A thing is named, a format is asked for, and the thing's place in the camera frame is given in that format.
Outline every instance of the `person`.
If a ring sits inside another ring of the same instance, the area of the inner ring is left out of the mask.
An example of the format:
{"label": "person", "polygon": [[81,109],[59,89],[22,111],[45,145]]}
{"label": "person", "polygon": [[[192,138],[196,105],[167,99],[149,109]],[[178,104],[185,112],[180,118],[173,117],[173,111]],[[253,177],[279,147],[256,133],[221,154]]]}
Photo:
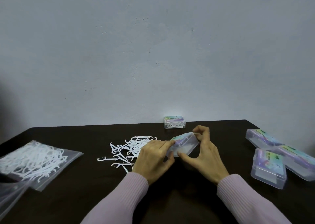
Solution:
{"label": "person", "polygon": [[[228,173],[217,147],[210,141],[208,127],[197,126],[193,132],[201,142],[199,156],[190,158],[184,153],[178,153],[178,156],[217,185],[217,195],[238,223],[290,223],[270,201],[252,189],[240,175]],[[163,162],[166,152],[173,144],[173,140],[148,142],[141,149],[132,172],[129,172],[120,184],[87,214],[81,224],[131,224],[133,212],[147,193],[148,187],[175,162],[173,154]]]}

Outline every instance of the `hand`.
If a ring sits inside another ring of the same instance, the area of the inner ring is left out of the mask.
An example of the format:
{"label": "hand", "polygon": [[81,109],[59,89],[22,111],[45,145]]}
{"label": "hand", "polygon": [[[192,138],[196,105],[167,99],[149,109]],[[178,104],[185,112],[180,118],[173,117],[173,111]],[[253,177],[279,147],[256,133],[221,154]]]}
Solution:
{"label": "hand", "polygon": [[141,149],[132,172],[139,173],[148,180],[149,185],[159,179],[175,162],[173,152],[163,162],[166,152],[175,143],[172,141],[151,140]]}
{"label": "hand", "polygon": [[229,175],[218,152],[217,147],[210,141],[209,128],[198,125],[192,130],[196,138],[201,141],[200,154],[197,158],[191,158],[184,153],[178,156],[215,185]]}

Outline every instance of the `wall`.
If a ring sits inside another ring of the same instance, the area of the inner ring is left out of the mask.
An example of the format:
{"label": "wall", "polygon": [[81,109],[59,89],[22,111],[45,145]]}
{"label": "wall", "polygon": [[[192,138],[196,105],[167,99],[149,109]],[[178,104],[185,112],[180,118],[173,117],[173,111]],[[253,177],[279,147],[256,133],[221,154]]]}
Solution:
{"label": "wall", "polygon": [[2,141],[180,114],[312,151],[314,14],[315,0],[0,0]]}

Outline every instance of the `table top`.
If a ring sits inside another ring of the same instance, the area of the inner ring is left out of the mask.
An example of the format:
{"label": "table top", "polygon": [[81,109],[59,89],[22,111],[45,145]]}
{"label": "table top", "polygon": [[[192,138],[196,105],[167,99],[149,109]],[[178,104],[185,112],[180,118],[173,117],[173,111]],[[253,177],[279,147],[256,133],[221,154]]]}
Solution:
{"label": "table top", "polygon": [[[80,223],[85,215],[123,179],[115,161],[98,162],[111,156],[108,143],[124,144],[133,136],[169,140],[195,126],[210,128],[211,141],[230,174],[239,174],[263,197],[270,200],[292,223],[315,221],[315,182],[307,182],[287,170],[288,181],[278,190],[250,176],[255,147],[245,138],[257,128],[247,120],[187,122],[184,129],[164,129],[163,123],[30,128],[0,145],[0,157],[35,139],[41,143],[83,152],[42,192],[28,189],[2,223]],[[190,154],[197,157],[199,147]],[[133,223],[236,223],[216,195],[216,186],[191,166],[175,163],[137,206]]]}

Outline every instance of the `forearm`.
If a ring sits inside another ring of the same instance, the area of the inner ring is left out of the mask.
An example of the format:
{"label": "forearm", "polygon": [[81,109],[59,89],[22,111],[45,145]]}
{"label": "forearm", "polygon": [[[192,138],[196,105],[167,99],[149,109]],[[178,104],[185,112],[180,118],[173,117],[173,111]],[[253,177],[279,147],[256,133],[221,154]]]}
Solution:
{"label": "forearm", "polygon": [[128,173],[107,197],[101,200],[81,224],[131,224],[133,212],[148,191],[147,180]]}
{"label": "forearm", "polygon": [[217,195],[238,223],[290,223],[270,201],[259,195],[238,174],[222,179],[218,184]]}

